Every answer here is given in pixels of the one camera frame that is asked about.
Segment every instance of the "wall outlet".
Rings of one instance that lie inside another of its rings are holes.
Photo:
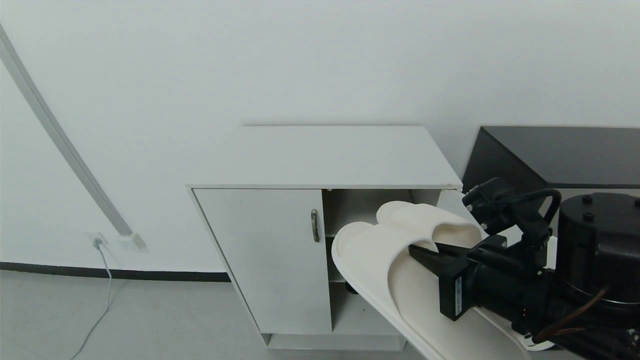
[[[87,231],[84,233],[86,235],[86,237],[89,239],[91,246],[93,246],[93,239],[98,238],[100,240],[102,240],[102,244],[104,246],[108,245],[109,243],[107,242],[107,239],[104,238],[104,236],[100,233],[92,233],[90,231]]]
[[[126,251],[149,252],[147,244],[142,241],[138,233],[133,233],[130,236],[121,236],[118,238],[118,243]]]

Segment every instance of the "black cylindrical motor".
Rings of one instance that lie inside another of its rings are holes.
[[[556,281],[585,303],[607,292],[594,311],[607,326],[640,325],[640,199],[615,193],[572,197],[560,206]]]

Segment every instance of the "black baseboard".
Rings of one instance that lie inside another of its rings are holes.
[[[101,277],[108,278],[103,268],[76,268],[71,266],[34,265],[22,263],[0,262],[0,270],[31,272],[34,274]],[[114,279],[127,280],[161,280],[161,281],[200,281],[231,282],[226,272],[172,272],[172,271],[137,271],[111,270]]]

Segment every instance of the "cabinet door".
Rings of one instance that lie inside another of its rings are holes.
[[[321,190],[195,194],[260,331],[331,333]],[[312,231],[314,209],[319,243]]]

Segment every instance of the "white cabinet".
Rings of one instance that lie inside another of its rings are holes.
[[[392,200],[468,215],[462,183],[429,133],[241,127],[217,155],[189,193],[266,345],[401,350],[406,341],[396,329],[346,291],[330,246],[345,224],[375,224],[378,208]]]

